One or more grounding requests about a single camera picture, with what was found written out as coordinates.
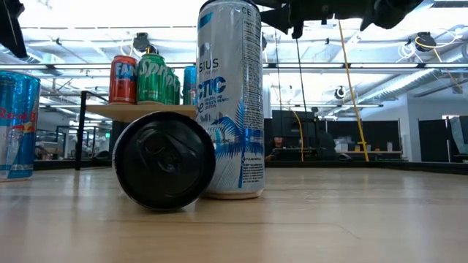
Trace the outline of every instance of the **red fanta can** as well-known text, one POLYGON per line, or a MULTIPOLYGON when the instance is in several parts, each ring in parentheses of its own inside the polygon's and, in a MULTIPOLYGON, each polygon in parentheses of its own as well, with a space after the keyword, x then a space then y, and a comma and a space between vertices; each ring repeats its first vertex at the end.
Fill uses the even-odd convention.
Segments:
POLYGON ((136 104, 138 61, 131 56, 116 56, 110 66, 109 103, 136 104))

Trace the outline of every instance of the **desk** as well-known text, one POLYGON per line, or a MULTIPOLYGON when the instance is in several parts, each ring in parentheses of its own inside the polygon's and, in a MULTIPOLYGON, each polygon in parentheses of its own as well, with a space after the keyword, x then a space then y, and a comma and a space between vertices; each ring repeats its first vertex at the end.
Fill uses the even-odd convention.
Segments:
POLYGON ((0 184, 1 262, 460 263, 468 257, 466 176, 326 168, 267 169, 266 179, 258 199, 199 199, 177 213, 152 213, 121 192, 111 169, 35 172, 30 181, 0 184))
MULTIPOLYGON (((339 151, 336 152, 338 154, 344 153, 350 156, 353 160, 365 160, 366 157, 364 156, 363 151, 351 151, 351 150, 346 150, 346 151, 339 151)), ((368 151, 367 155, 369 157, 369 160, 371 161, 377 161, 377 160, 401 160, 401 155, 403 152, 400 150, 396 151, 368 151)))

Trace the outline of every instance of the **energy drink can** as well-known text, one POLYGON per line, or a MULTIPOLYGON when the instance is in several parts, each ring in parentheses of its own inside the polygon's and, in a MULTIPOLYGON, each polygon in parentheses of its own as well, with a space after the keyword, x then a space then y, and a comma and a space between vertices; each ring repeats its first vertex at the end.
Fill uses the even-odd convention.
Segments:
POLYGON ((211 197, 258 197, 265 185, 261 33, 251 1, 211 0, 201 8, 197 122, 216 149, 211 197))
POLYGON ((182 99, 184 105, 197 105, 197 68, 186 66, 184 70, 184 87, 182 99))
POLYGON ((40 80, 0 71, 0 180, 32 176, 40 80))

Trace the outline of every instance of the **wooden shelf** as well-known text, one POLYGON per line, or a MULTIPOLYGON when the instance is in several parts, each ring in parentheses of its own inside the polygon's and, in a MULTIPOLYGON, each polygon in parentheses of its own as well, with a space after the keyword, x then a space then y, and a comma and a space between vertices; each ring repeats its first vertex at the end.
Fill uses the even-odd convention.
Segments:
POLYGON ((113 105, 89 105, 86 111, 111 118, 114 121, 132 122, 144 115, 159 111, 180 113, 190 118, 195 118, 197 107, 191 105, 163 105, 163 104, 113 104, 113 105))

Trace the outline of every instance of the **black can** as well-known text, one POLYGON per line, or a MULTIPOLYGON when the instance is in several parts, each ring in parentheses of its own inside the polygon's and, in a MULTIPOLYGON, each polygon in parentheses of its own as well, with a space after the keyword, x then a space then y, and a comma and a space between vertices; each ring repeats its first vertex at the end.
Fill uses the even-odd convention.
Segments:
POLYGON ((174 210, 195 201, 213 177, 213 143, 185 115, 151 113, 122 132, 113 151, 113 168, 122 189, 152 210, 174 210))

